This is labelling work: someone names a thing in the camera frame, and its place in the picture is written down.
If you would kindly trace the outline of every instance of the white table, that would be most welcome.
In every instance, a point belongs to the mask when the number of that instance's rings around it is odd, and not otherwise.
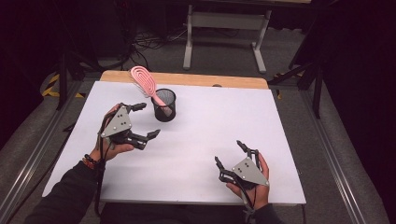
[[[158,85],[177,95],[177,115],[162,123],[152,103],[132,83],[97,81],[58,160],[43,196],[90,152],[104,114],[115,104],[148,106],[131,112],[132,131],[161,129],[145,150],[117,156],[106,165],[101,200],[122,203],[241,204],[220,182],[218,156],[226,169],[246,157],[240,140],[258,149],[270,167],[270,203],[305,203],[290,148],[269,90]]]

